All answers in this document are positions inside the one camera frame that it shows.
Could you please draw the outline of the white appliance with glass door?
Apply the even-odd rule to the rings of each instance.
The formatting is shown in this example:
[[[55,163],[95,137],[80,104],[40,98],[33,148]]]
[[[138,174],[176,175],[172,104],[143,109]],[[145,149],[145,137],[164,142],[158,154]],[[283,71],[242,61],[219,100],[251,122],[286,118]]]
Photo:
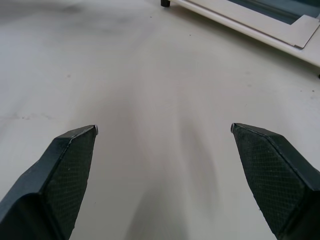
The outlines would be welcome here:
[[[320,68],[320,0],[159,0],[175,3]]]

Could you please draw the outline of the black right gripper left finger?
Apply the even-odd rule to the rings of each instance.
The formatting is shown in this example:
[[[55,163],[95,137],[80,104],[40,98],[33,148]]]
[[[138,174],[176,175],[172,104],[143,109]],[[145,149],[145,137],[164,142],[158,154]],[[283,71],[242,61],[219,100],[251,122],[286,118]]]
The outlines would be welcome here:
[[[52,140],[0,201],[0,240],[69,240],[88,185],[96,125]]]

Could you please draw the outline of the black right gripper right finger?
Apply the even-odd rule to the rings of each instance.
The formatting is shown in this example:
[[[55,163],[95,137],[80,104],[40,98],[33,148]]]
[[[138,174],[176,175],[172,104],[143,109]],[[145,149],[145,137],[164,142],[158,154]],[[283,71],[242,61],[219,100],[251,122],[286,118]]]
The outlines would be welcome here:
[[[320,240],[320,171],[282,135],[233,123],[243,171],[277,240]]]

